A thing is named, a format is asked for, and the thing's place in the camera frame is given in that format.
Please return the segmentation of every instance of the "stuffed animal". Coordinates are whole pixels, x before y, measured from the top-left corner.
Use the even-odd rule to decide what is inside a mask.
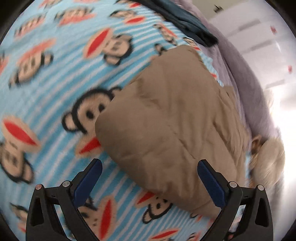
[[[258,135],[252,140],[250,187],[258,184],[265,188],[272,187],[280,179],[284,165],[285,151],[280,139],[271,138],[263,143]]]

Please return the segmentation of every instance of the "brown fabric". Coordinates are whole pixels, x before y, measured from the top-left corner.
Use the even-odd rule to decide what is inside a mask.
[[[184,210],[219,212],[197,175],[201,159],[244,186],[248,135],[233,89],[221,87],[190,46],[153,60],[100,114],[95,129],[138,185]]]

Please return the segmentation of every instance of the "folded brown clothing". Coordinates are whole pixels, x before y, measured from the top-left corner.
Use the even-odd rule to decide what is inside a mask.
[[[249,140],[235,94],[216,82],[190,46],[152,61],[100,114],[95,130],[131,179],[184,210],[219,213],[197,175],[201,159],[228,181],[245,184]]]

